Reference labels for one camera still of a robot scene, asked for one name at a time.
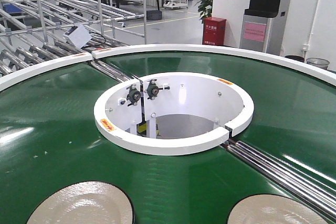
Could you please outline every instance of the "gray floor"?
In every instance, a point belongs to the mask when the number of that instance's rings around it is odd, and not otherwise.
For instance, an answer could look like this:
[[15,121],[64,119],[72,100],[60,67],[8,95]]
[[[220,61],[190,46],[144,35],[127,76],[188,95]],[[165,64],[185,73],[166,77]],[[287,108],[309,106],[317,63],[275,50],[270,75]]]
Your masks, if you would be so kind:
[[[202,33],[203,25],[199,19],[199,14],[197,13],[197,2],[198,0],[193,0],[188,2],[188,8],[163,8],[162,19],[161,20],[148,20],[146,26],[146,37],[147,44],[202,44]],[[142,5],[120,5],[120,8],[132,11],[134,13],[143,13]],[[156,7],[148,7],[148,10],[157,9]],[[100,30],[99,25],[92,25],[95,29]],[[125,22],[125,27],[121,26],[121,23],[116,23],[116,26],[124,30],[134,31],[140,34],[144,34],[143,19],[134,19]],[[107,35],[112,36],[111,28],[104,28]],[[63,31],[55,31],[55,34],[62,36]],[[42,42],[36,39],[32,35],[26,35],[28,41],[23,42],[22,40],[12,37],[13,47],[22,46],[26,49],[29,48],[30,42],[37,46],[42,46]],[[141,45],[144,44],[144,38],[125,33],[123,31],[116,31],[115,38],[128,45]],[[0,50],[4,49],[5,46],[0,43]]]

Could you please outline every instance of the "white wall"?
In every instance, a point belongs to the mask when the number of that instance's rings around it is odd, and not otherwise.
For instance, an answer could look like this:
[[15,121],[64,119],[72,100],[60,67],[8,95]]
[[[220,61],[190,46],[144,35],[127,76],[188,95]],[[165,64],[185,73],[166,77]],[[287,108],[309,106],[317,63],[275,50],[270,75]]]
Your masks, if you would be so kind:
[[226,18],[224,45],[239,48],[244,10],[250,0],[214,0],[213,17]]
[[330,70],[336,70],[336,0],[321,0],[312,31],[307,57],[323,58],[331,62]]
[[284,36],[284,53],[301,53],[302,44],[309,43],[314,14],[316,16],[306,58],[317,57],[330,61],[329,70],[336,70],[336,0],[292,0],[291,19]]
[[303,44],[308,43],[311,24],[318,0],[290,0],[283,36],[283,55],[302,55]]
[[[227,19],[225,45],[239,47],[244,9],[248,5],[249,0],[214,0],[213,16]],[[328,69],[336,70],[336,22],[333,20],[336,17],[336,0],[291,0],[282,55],[302,55],[304,44],[309,42],[314,17],[315,25],[306,58],[329,60]]]

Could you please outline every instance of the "pink sign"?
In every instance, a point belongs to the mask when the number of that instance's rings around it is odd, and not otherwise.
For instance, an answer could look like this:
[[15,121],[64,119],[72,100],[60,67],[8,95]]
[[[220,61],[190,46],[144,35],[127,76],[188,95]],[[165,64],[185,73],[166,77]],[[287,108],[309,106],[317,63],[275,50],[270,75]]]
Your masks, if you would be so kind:
[[244,39],[264,42],[266,24],[245,22],[244,24]]

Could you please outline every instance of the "water dispenser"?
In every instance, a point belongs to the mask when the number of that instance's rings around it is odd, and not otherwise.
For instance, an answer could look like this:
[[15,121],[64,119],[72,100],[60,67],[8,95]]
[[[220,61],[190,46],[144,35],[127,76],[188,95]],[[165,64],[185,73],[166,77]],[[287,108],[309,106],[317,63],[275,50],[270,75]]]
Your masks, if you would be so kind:
[[279,55],[290,0],[250,0],[245,9],[240,48]]

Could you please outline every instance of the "metal rack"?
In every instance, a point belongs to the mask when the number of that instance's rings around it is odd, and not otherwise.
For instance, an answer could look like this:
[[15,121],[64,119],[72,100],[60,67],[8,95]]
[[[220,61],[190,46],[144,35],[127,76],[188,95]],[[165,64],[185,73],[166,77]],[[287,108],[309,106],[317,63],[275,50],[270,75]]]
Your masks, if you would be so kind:
[[[115,39],[115,30],[143,37],[146,44],[146,0],[139,0],[139,2],[144,6],[144,14],[141,15],[102,4],[101,0],[0,0],[1,6],[11,4],[22,11],[19,16],[11,16],[0,9],[2,16],[0,20],[4,23],[4,25],[0,24],[0,43],[6,48],[0,54],[0,76],[46,60],[84,51],[90,52],[97,47],[126,46],[126,43]],[[18,20],[27,17],[39,20],[41,26],[33,28]],[[114,25],[116,22],[136,18],[144,19],[144,34],[121,29]],[[11,22],[18,30],[8,28],[7,22]],[[67,44],[64,38],[57,35],[59,33],[57,31],[66,31],[78,23],[84,25],[92,33],[92,39],[85,49],[74,48]],[[100,24],[100,31],[91,27],[93,24]],[[104,26],[112,28],[112,36],[104,34]],[[30,39],[26,36],[28,34],[40,41],[42,46],[37,46],[32,41],[32,37]],[[14,39],[23,41],[29,49],[15,48]]]

